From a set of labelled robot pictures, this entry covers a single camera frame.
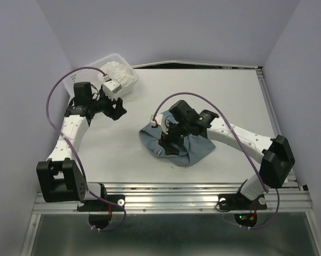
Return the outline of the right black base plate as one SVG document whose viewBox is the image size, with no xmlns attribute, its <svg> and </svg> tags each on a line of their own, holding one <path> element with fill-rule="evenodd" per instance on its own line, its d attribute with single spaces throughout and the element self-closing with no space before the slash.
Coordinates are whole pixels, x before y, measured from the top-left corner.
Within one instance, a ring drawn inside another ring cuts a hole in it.
<svg viewBox="0 0 321 256">
<path fill-rule="evenodd" d="M 266 210 L 267 203 L 263 194 L 253 201 L 247 199 L 240 193 L 219 194 L 215 204 L 215 210 L 221 213 L 235 211 L 235 222 L 246 228 L 254 228 L 257 223 L 257 212 Z"/>
</svg>

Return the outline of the aluminium frame rail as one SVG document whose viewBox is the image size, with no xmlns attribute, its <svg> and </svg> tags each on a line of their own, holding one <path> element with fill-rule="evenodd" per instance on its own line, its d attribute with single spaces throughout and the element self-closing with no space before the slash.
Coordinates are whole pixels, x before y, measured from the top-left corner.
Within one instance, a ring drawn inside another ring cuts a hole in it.
<svg viewBox="0 0 321 256">
<path fill-rule="evenodd" d="M 98 115 L 85 134 L 80 158 L 90 182 L 125 196 L 124 223 L 108 232 L 92 230 L 89 213 L 74 202 L 46 203 L 38 194 L 23 255 L 321 255 L 309 193 L 291 173 L 280 191 L 266 195 L 258 212 L 261 229 L 237 227 L 232 212 L 215 206 L 253 175 L 246 157 L 218 143 L 187 169 L 151 156 L 138 132 L 157 108 L 168 109 L 182 92 L 196 111 L 218 107 L 227 119 L 264 136 L 279 133 L 256 69 L 137 69 L 127 114 L 114 122 Z"/>
</svg>

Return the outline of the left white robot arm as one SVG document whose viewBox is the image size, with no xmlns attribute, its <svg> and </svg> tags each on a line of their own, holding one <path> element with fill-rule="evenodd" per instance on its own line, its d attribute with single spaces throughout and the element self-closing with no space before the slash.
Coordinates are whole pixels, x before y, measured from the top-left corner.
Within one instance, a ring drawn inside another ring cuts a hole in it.
<svg viewBox="0 0 321 256">
<path fill-rule="evenodd" d="M 84 166 L 79 158 L 82 139 L 91 125 L 95 114 L 102 113 L 116 121 L 127 110 L 123 100 L 114 96 L 116 80 L 109 80 L 97 89 L 90 82 L 79 82 L 73 86 L 74 96 L 64 114 L 59 138 L 53 151 L 45 161 L 38 162 L 36 173 L 44 200 L 47 203 L 83 201 L 90 195 L 90 204 L 96 210 L 110 209 L 123 212 L 124 207 L 111 202 L 103 185 L 100 192 L 94 192 L 85 176 Z"/>
</svg>

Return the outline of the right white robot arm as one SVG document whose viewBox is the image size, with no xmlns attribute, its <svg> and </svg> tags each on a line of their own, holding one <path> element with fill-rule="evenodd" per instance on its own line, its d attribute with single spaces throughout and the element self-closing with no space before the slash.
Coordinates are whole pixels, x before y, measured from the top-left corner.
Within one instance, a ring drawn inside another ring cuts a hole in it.
<svg viewBox="0 0 321 256">
<path fill-rule="evenodd" d="M 267 190 L 281 188 L 295 164 L 288 139 L 282 135 L 271 138 L 252 133 L 229 124 L 221 114 L 210 110 L 197 113 L 184 100 L 172 105 L 169 112 L 173 122 L 163 114 L 150 120 L 153 127 L 161 127 L 159 145 L 167 155 L 177 155 L 184 139 L 194 135 L 221 142 L 245 153 L 251 162 L 260 164 L 257 172 L 245 180 L 236 193 L 219 196 L 223 211 L 249 209 Z"/>
</svg>

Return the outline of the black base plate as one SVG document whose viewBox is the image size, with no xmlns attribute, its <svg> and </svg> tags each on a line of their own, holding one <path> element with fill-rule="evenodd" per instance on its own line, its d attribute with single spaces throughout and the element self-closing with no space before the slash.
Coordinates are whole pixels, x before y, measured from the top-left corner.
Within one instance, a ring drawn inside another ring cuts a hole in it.
<svg viewBox="0 0 321 256">
<path fill-rule="evenodd" d="M 235 222 L 246 228 L 254 228 L 257 223 L 257 212 L 266 210 L 267 203 L 263 194 L 253 201 L 247 199 L 240 193 L 219 194 L 215 204 L 215 210 L 221 213 L 235 211 Z"/>
<path fill-rule="evenodd" d="M 126 197 L 123 194 L 107 195 L 109 203 L 101 200 L 87 200 L 77 206 L 77 212 L 88 213 L 88 223 L 91 230 L 99 233 L 112 231 L 120 227 L 126 220 L 124 208 Z"/>
</svg>

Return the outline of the white plastic basket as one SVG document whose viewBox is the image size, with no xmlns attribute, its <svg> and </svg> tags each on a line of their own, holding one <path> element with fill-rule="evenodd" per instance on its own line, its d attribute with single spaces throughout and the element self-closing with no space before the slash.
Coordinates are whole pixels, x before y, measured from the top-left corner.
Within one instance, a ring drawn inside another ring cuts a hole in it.
<svg viewBox="0 0 321 256">
<path fill-rule="evenodd" d="M 66 77 L 63 80 L 63 83 L 64 83 L 64 87 L 65 87 L 66 91 L 68 92 L 68 94 L 71 97 L 74 96 L 74 84 L 78 83 L 78 82 L 90 82 L 92 85 L 94 85 L 96 88 L 99 89 L 101 87 L 102 82 L 99 81 L 98 75 L 100 74 L 102 76 L 106 76 L 106 74 L 102 70 L 100 70 L 100 67 L 110 61 L 116 61 L 116 62 L 122 63 L 122 64 L 130 67 L 131 69 L 133 69 L 132 66 L 130 64 L 128 64 L 128 62 L 125 60 L 125 58 L 123 58 L 119 54 L 116 54 L 116 53 L 110 54 L 108 56 L 105 56 L 105 57 L 89 64 L 88 65 L 90 67 L 89 69 L 81 69 L 81 70 L 76 71 L 75 73 L 69 75 L 68 77 Z M 131 93 L 134 89 L 134 86 L 135 85 L 123 87 L 122 91 L 119 94 L 119 98 Z"/>
</svg>

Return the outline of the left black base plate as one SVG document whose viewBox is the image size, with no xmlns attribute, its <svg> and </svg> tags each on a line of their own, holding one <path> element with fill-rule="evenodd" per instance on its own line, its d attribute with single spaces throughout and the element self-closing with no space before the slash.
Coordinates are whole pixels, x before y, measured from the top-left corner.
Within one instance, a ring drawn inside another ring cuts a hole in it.
<svg viewBox="0 0 321 256">
<path fill-rule="evenodd" d="M 126 197 L 123 194 L 107 195 L 109 203 L 101 200 L 87 200 L 77 206 L 77 212 L 88 213 L 88 223 L 91 230 L 99 233 L 112 231 L 120 227 L 126 220 L 124 208 Z"/>
</svg>

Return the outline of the light blue denim skirt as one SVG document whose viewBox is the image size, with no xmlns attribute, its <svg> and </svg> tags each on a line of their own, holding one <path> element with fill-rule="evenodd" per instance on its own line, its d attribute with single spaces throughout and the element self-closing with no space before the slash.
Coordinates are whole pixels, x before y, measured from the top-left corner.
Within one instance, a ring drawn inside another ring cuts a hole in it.
<svg viewBox="0 0 321 256">
<path fill-rule="evenodd" d="M 139 131 L 139 138 L 154 157 L 165 158 L 180 167 L 192 166 L 204 159 L 216 148 L 214 143 L 207 138 L 207 129 L 211 127 L 211 122 L 216 115 L 209 111 L 203 111 L 203 113 L 208 116 L 202 117 L 191 107 L 186 110 L 180 107 L 172 107 L 162 113 L 166 117 L 174 117 L 177 122 L 183 119 L 194 122 L 193 133 L 184 138 L 182 145 L 187 149 L 185 156 L 174 157 L 165 154 L 165 150 L 159 145 L 159 140 L 162 138 L 161 127 L 153 128 L 150 124 L 147 124 Z"/>
</svg>

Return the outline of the white crumpled skirt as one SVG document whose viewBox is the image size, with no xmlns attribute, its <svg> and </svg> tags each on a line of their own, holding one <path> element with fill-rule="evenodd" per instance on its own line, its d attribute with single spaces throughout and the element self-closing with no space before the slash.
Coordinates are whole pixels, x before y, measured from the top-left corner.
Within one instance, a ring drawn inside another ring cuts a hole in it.
<svg viewBox="0 0 321 256">
<path fill-rule="evenodd" d="M 133 69 L 116 61 L 110 61 L 102 65 L 100 70 L 106 74 L 106 76 L 98 75 L 100 82 L 106 82 L 110 78 L 117 80 L 122 87 L 127 87 L 135 85 L 138 81 L 138 77 L 134 74 Z"/>
</svg>

